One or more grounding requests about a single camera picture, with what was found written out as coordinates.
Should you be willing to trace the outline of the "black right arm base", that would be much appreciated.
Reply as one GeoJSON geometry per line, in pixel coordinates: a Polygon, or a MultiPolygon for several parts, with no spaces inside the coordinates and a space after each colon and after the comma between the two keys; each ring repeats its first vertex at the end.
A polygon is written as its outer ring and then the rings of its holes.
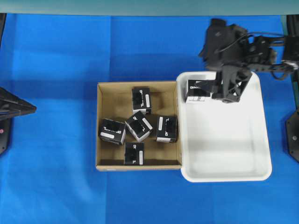
{"type": "Polygon", "coordinates": [[[0,121],[0,154],[3,154],[10,141],[12,119],[0,121]]]}

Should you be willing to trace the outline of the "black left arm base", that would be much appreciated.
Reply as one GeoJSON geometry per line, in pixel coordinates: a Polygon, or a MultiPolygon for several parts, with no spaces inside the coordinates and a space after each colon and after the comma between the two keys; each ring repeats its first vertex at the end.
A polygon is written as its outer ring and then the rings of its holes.
{"type": "Polygon", "coordinates": [[[296,110],[285,122],[288,153],[299,162],[299,110],[296,110]]]}

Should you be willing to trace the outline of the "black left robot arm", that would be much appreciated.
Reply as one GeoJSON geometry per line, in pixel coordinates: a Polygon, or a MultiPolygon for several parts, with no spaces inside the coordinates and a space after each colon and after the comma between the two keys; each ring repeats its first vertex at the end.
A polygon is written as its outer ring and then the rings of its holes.
{"type": "Polygon", "coordinates": [[[209,93],[212,99],[226,103],[239,102],[253,71],[270,72],[276,80],[284,80],[299,69],[297,36],[256,36],[216,32],[206,37],[200,57],[206,68],[216,72],[216,78],[197,81],[196,87],[209,93]]]}

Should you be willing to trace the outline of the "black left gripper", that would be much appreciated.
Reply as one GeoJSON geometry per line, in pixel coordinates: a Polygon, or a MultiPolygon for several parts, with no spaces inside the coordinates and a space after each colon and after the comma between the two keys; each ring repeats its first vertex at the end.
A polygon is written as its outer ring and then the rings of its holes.
{"type": "Polygon", "coordinates": [[[231,47],[227,42],[207,40],[205,42],[205,67],[217,71],[215,80],[196,81],[201,96],[211,97],[223,103],[237,103],[245,90],[252,73],[248,64],[273,64],[273,48],[263,39],[250,43],[247,39],[231,47]],[[234,65],[241,67],[223,67],[234,65]]]}

